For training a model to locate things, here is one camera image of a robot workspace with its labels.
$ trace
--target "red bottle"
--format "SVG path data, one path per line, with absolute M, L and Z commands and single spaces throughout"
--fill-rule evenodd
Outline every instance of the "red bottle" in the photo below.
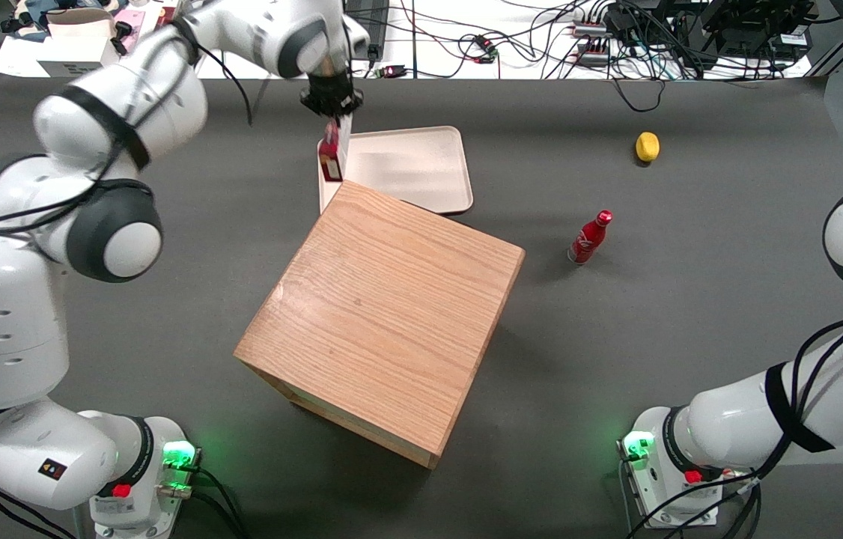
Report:
M 600 243 L 604 241 L 604 232 L 606 232 L 604 228 L 609 222 L 611 222 L 611 212 L 608 210 L 600 211 L 598 217 L 583 226 L 578 238 L 571 243 L 570 248 L 568 248 L 568 258 L 579 266 L 587 262 L 595 253 L 595 249 L 598 249 Z

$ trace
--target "yellow lemon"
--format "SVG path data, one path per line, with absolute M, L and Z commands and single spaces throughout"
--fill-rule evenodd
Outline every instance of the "yellow lemon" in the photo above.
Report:
M 657 134 L 644 132 L 638 136 L 638 142 L 634 144 L 634 151 L 638 154 L 638 159 L 651 163 L 658 158 L 661 153 L 661 143 L 658 142 Z

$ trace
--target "white tray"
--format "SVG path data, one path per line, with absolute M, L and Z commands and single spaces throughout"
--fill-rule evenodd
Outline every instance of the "white tray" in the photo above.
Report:
M 341 182 L 325 181 L 316 168 L 325 211 Z M 353 134 L 345 180 L 439 214 L 462 213 L 474 201 L 462 133 L 450 126 Z

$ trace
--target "wooden box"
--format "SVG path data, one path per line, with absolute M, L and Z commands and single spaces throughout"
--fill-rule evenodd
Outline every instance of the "wooden box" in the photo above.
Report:
M 234 355 L 291 402 L 434 468 L 523 259 L 344 182 Z

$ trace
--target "red package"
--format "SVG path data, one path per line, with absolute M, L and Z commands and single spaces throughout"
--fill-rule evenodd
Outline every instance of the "red package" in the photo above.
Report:
M 155 28 L 171 23 L 172 18 L 175 18 L 175 7 L 162 7 L 162 9 L 159 10 L 159 18 L 155 21 Z
M 325 181 L 345 180 L 345 158 L 352 135 L 352 116 L 330 119 L 325 136 L 318 143 L 318 162 Z

